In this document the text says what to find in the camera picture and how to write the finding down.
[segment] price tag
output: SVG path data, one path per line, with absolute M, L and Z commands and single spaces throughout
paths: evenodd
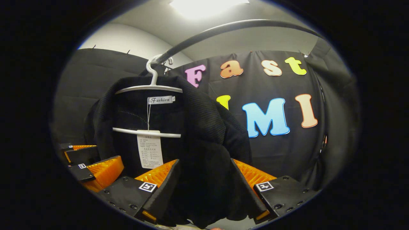
M 160 133 L 157 130 L 149 130 L 152 133 Z M 154 169 L 163 165 L 162 147 L 160 137 L 149 135 L 137 135 L 139 158 L 141 159 L 142 168 Z

